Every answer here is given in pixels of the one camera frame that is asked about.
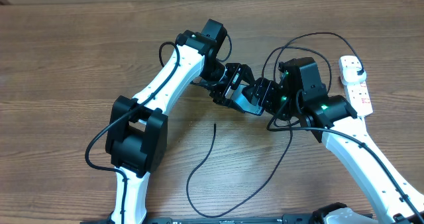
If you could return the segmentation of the Samsung Galaxy smartphone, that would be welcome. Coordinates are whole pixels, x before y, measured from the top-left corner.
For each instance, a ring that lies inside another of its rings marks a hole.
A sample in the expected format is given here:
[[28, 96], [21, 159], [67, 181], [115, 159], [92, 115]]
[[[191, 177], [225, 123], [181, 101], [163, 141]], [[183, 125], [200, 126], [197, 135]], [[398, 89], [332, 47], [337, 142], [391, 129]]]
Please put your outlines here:
[[261, 116], [264, 109], [259, 105], [251, 104], [248, 99], [242, 94], [242, 90], [246, 87], [245, 84], [240, 84], [231, 95], [231, 99], [241, 108], [243, 113], [250, 113]]

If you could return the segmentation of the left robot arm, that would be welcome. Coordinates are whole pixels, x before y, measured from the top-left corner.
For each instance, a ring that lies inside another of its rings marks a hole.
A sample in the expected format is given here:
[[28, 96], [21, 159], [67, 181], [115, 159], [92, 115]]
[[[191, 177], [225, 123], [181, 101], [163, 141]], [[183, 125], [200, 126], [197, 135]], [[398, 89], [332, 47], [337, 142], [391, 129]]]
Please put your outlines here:
[[118, 97], [111, 110], [105, 151], [117, 174], [117, 197], [109, 223], [144, 223], [150, 174], [161, 163], [167, 146], [168, 115], [195, 78], [213, 102], [241, 113], [261, 115], [242, 89], [254, 83], [245, 64], [217, 58], [229, 35], [223, 24], [208, 20], [201, 32], [187, 30], [172, 43], [174, 51], [159, 74], [132, 98]]

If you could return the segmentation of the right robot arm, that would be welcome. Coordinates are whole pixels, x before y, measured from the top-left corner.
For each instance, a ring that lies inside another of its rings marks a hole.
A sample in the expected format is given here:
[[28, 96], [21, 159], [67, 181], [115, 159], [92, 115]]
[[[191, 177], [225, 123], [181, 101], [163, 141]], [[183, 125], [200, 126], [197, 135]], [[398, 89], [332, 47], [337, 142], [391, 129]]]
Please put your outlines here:
[[379, 223], [422, 223], [423, 194], [394, 168], [377, 147], [352, 105], [329, 96], [312, 57], [279, 64], [280, 82], [259, 78], [246, 86], [247, 100], [273, 119], [299, 119], [288, 131], [310, 131], [348, 170], [370, 202]]

